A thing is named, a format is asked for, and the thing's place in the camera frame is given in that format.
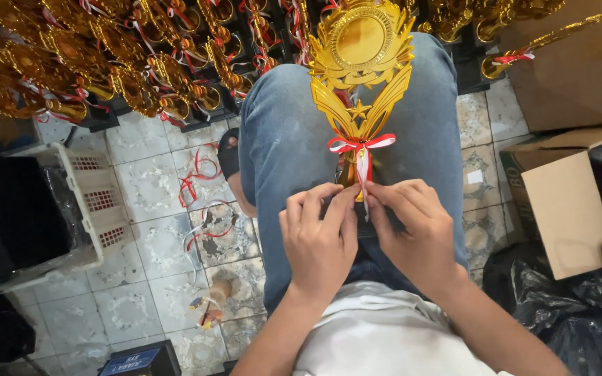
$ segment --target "jeans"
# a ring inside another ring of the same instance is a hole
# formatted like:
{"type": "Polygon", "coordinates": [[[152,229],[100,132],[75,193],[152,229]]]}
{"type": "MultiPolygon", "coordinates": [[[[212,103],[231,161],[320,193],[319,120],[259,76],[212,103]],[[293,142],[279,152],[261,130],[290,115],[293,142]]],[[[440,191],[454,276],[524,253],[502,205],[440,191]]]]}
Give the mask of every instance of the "jeans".
{"type": "MultiPolygon", "coordinates": [[[[435,188],[454,220],[455,260],[467,268],[456,73],[436,38],[424,33],[413,35],[410,85],[380,132],[394,133],[397,141],[372,151],[373,159],[382,165],[374,173],[384,185],[423,179],[435,188]]],[[[361,88],[362,103],[372,103],[381,87],[361,88]]],[[[335,133],[324,113],[317,110],[308,70],[301,65],[279,65],[256,81],[243,103],[241,117],[241,183],[247,201],[257,207],[266,273],[264,306],[271,315],[292,277],[278,213],[285,209],[289,196],[335,182],[339,156],[327,148],[335,133]]],[[[359,246],[362,256],[367,257],[357,258],[348,282],[376,280],[419,295],[382,252],[376,237],[360,238],[359,246]]]]}

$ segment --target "gold star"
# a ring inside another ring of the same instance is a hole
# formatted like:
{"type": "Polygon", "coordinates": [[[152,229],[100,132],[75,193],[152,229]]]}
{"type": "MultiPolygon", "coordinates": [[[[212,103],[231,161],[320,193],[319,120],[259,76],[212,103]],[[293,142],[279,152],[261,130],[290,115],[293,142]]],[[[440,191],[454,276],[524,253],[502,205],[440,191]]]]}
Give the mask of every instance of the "gold star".
{"type": "Polygon", "coordinates": [[[369,109],[371,109],[372,106],[363,106],[361,104],[361,99],[356,101],[356,106],[352,107],[352,108],[348,108],[347,112],[349,112],[350,114],[352,114],[352,121],[355,121],[355,119],[357,118],[357,116],[360,116],[361,118],[365,119],[366,118],[366,111],[368,111],[369,109]]]}

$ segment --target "person's left hand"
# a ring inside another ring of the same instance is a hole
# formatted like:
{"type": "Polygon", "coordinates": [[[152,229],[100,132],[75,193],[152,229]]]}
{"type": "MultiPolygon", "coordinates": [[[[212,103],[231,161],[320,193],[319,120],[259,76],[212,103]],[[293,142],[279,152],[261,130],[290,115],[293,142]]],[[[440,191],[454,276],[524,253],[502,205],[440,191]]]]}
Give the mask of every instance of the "person's left hand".
{"type": "Polygon", "coordinates": [[[355,197],[358,185],[325,183],[287,199],[280,212],[280,230],[292,267],[288,291],[299,292],[309,303],[326,308],[342,286],[355,260],[355,197]],[[322,198],[338,193],[320,220],[322,198]]]}

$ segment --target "tiled floor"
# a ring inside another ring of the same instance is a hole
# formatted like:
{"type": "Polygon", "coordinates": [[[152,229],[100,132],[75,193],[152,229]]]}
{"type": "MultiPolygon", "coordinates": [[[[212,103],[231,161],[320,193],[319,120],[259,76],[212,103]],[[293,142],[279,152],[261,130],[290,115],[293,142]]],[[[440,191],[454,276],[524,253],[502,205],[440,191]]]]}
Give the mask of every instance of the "tiled floor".
{"type": "MultiPolygon", "coordinates": [[[[528,128],[507,81],[489,92],[460,97],[457,111],[464,174],[472,173],[464,179],[465,243],[470,274],[481,284],[489,253],[520,236],[497,152],[525,139],[528,128]]],[[[53,376],[71,376],[75,369],[98,366],[94,359],[77,356],[86,348],[105,353],[166,338],[175,346],[184,376],[220,371],[224,361],[238,359],[265,322],[256,222],[236,203],[231,209],[218,205],[202,213],[213,200],[234,200],[222,175],[213,181],[192,178],[197,201],[191,202],[188,191],[182,193],[189,209],[179,201],[179,178],[195,168],[201,145],[219,140],[240,118],[185,134],[134,113],[120,122],[106,132],[79,132],[73,147],[109,153],[137,240],[108,255],[99,268],[16,294],[38,331],[32,358],[53,376]],[[218,234],[229,223],[234,225],[226,236],[199,237],[185,252],[191,228],[218,234]],[[215,278],[232,281],[233,296],[221,326],[198,329],[202,312],[188,306],[197,296],[206,296],[215,278]]],[[[46,142],[68,133],[55,122],[39,124],[39,130],[46,142]]],[[[204,147],[199,158],[216,160],[215,150],[204,147]]],[[[214,173],[210,163],[199,164],[199,169],[214,173]]],[[[14,375],[30,374],[23,363],[10,367],[14,375]]]]}

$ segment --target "white plastic basket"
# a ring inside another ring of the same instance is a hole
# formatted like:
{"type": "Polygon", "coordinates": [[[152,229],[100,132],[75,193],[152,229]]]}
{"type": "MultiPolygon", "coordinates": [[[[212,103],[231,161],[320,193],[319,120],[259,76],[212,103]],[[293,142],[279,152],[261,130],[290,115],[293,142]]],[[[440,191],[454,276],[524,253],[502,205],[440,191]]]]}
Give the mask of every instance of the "white plastic basket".
{"type": "Polygon", "coordinates": [[[94,268],[104,262],[106,254],[134,241],[117,179],[106,154],[66,149],[53,142],[17,152],[11,157],[36,157],[43,165],[48,160],[54,160],[56,164],[58,155],[67,173],[68,186],[76,195],[82,224],[92,239],[92,247],[16,273],[17,276],[0,284],[0,294],[38,284],[71,270],[94,268]]]}

